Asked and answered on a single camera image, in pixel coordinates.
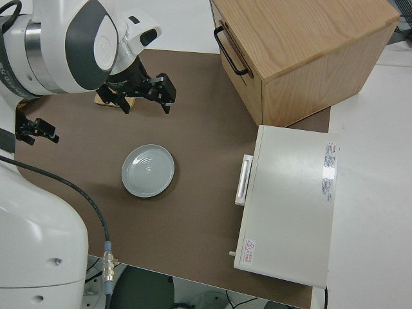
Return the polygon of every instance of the warning label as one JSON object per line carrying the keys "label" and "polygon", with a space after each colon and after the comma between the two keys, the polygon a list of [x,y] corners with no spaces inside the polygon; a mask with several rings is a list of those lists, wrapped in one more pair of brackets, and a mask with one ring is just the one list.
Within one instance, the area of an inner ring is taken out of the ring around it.
{"label": "warning label", "polygon": [[255,251],[256,242],[251,239],[246,239],[243,244],[243,264],[251,265],[253,263],[253,255]]}

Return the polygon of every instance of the light blue plate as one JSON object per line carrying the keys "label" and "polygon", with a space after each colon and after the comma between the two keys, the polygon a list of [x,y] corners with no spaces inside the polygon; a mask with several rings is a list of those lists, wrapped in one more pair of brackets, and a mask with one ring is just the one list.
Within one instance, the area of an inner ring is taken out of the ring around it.
{"label": "light blue plate", "polygon": [[173,174],[173,158],[159,145],[144,145],[133,150],[122,167],[124,187],[140,198],[161,193],[172,181]]}

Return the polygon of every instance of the drawer handle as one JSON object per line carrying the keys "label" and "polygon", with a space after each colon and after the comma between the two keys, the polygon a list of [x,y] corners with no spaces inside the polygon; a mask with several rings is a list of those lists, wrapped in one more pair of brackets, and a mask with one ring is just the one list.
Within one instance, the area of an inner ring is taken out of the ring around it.
{"label": "drawer handle", "polygon": [[236,67],[236,66],[234,65],[234,63],[233,63],[233,60],[230,58],[229,54],[227,53],[225,47],[223,46],[223,44],[222,44],[221,41],[219,40],[218,33],[219,33],[219,32],[222,32],[222,31],[224,31],[224,27],[223,27],[223,26],[217,27],[217,28],[213,31],[214,38],[216,39],[216,42],[218,42],[218,45],[219,45],[220,49],[222,50],[223,54],[225,55],[227,61],[229,62],[230,66],[232,67],[232,69],[233,69],[233,71],[234,71],[234,73],[235,73],[236,75],[239,75],[239,76],[240,76],[240,75],[247,74],[247,73],[248,73],[248,69],[244,69],[244,70],[241,70],[241,71],[239,71],[239,70],[237,69],[237,67]]}

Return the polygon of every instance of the wooden drawer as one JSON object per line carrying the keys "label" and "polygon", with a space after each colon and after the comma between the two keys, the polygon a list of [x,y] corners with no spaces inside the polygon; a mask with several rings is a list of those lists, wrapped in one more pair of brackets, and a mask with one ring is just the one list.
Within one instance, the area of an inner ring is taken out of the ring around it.
{"label": "wooden drawer", "polygon": [[245,56],[240,51],[236,39],[232,36],[230,25],[222,18],[213,2],[211,6],[216,27],[224,27],[224,31],[218,34],[218,39],[224,46],[235,67],[239,70],[247,69],[248,72],[243,75],[237,75],[230,66],[226,56],[221,53],[223,67],[236,88],[236,91],[242,98],[243,103],[245,103],[249,113],[252,115],[254,122],[256,124],[262,124],[262,81],[259,76],[256,75],[256,69],[248,64]]}
{"label": "wooden drawer", "polygon": [[[256,124],[289,126],[358,93],[398,21],[386,0],[211,0],[223,67]],[[233,65],[248,73],[237,75]]]}

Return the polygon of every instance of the cable connector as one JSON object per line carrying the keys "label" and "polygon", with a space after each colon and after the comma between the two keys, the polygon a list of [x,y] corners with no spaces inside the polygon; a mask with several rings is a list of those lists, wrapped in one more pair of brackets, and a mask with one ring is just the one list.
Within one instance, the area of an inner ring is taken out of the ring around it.
{"label": "cable connector", "polygon": [[113,280],[115,277],[115,259],[111,252],[111,242],[105,241],[103,254],[103,280],[105,294],[111,295],[113,293]]}

